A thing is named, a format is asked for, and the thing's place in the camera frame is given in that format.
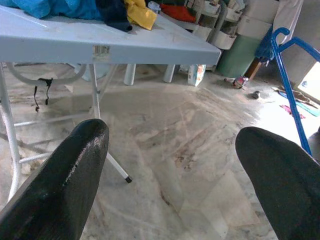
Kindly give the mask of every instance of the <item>red cloth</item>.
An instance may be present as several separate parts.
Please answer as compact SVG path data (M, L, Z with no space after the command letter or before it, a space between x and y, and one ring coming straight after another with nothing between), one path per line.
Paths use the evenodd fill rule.
M185 6L161 4L160 7L162 12L164 12L165 14L167 14L168 16L174 19L188 22L188 23L196 22L196 17L192 16Z

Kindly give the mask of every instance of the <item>label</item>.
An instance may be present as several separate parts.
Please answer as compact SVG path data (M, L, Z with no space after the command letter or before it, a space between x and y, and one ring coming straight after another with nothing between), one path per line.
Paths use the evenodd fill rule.
M93 60L99 62L106 62L109 58L110 46L94 45L93 46Z

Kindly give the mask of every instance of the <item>marble floor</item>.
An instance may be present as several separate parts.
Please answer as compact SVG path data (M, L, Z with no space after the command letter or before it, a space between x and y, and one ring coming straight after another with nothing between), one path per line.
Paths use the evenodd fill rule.
M25 76L66 77L62 64L19 66ZM279 105L287 100L271 87L278 82L257 77L234 89L207 72L199 87L185 75L162 82L164 66L139 65L135 84L125 86L125 66L108 82L101 118L110 128L109 151L133 177L127 184L106 161L82 240L276 240L236 152L235 137L245 126L258 126L298 142L292 116ZM91 105L84 80L46 89L17 81L4 69L16 122L41 120ZM249 93L261 92L258 100ZM319 119L303 112L306 134L315 137ZM80 120L17 128L22 157L52 151ZM0 209L11 184L11 157L0 123ZM23 180L41 161L25 164Z

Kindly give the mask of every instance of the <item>table top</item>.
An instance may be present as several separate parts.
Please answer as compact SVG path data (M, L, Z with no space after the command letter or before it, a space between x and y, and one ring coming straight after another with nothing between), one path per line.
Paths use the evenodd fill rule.
M37 19L0 6L0 62L211 64L221 51L158 15L152 31L123 32L102 21Z

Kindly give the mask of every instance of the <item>plastic container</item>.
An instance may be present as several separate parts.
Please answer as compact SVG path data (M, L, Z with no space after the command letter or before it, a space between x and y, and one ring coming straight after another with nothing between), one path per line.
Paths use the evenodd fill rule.
M226 21L231 20L232 22L237 22L241 16L242 12L240 11L235 11L231 8L227 8L227 13L226 13Z
M216 39L212 42L219 49L229 50L234 44L237 36L228 35L222 31L219 31Z
M195 64L189 67L188 84L197 87L204 79L206 72L205 64Z
M204 11L206 11L207 13L210 13L212 15L217 14L218 10L220 8L220 5L211 5L210 1L204 1Z
M250 18L272 24L278 7L279 2L276 0L248 0L243 14Z
M160 11L161 11L160 5L158 3L156 3L156 2L154 2L154 1L150 1L148 3L148 8L151 9L156 14L160 13Z
M246 37L262 40L271 25L271 23L242 15L236 32Z
M232 48L222 54L216 70L228 78L243 76L255 59L261 40L239 35Z

